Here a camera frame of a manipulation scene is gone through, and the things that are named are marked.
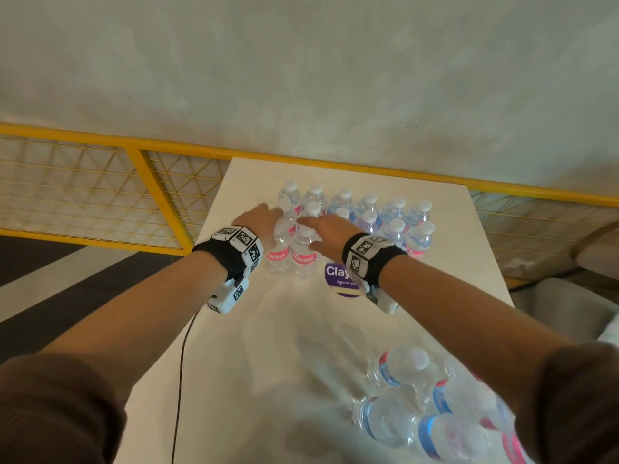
table surface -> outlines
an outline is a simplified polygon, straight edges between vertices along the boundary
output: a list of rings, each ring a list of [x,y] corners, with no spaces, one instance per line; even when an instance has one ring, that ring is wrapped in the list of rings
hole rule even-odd
[[[350,187],[353,198],[375,192],[380,204],[431,200],[437,230],[422,261],[512,305],[464,186],[234,158],[200,238],[253,205],[275,205],[285,179],[301,192],[320,182],[328,198]],[[437,361],[445,351],[401,309],[386,315],[331,291],[326,262],[307,280],[262,264],[230,313],[200,311],[185,347],[176,463],[414,461],[356,429],[350,409],[377,392],[365,377],[369,358],[401,344],[420,344]],[[186,329],[135,386],[116,464],[170,462]],[[397,391],[405,404],[411,393]]]

brown sweater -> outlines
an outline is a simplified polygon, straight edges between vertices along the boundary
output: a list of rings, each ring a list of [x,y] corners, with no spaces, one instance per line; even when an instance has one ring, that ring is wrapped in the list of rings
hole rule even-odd
[[[35,354],[0,366],[0,462],[111,463],[126,415],[91,368]],[[548,358],[516,428],[542,463],[619,463],[619,353],[590,343]]]

wire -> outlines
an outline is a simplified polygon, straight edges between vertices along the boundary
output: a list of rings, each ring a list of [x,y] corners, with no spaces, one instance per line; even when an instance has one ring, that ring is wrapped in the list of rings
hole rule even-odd
[[[195,322],[197,315],[199,313],[200,311],[196,312],[194,314],[194,317],[191,318],[190,326],[187,329],[187,332],[185,333],[185,338],[182,341],[181,366],[180,366],[180,371],[178,373],[178,404],[176,406],[176,424],[174,425],[174,442],[172,444],[172,464],[174,464],[174,454],[176,454],[176,436],[178,435],[178,420],[181,416],[182,361],[185,358],[185,344],[187,343],[187,337],[189,337],[190,335],[191,327],[193,326],[193,323]]]

purple sticker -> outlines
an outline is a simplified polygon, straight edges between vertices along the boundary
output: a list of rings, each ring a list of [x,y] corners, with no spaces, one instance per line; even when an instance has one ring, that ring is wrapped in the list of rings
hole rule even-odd
[[[324,267],[324,279],[327,285],[340,296],[355,298],[361,295],[359,287],[351,280],[344,265],[335,262],[327,264]]]

human hand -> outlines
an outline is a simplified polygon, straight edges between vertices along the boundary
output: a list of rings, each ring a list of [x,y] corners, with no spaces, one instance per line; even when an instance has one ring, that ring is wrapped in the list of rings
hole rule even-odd
[[[273,249],[275,240],[273,239],[273,231],[275,222],[282,218],[283,212],[281,208],[271,208],[266,203],[261,203],[257,207],[246,211],[242,215],[235,218],[233,225],[245,226],[252,230],[258,236],[265,252]]]
[[[361,230],[349,220],[334,213],[318,218],[301,217],[297,219],[297,223],[314,229],[322,240],[312,242],[309,248],[320,252],[324,257],[338,264],[343,264],[344,244],[355,234],[361,233]]]

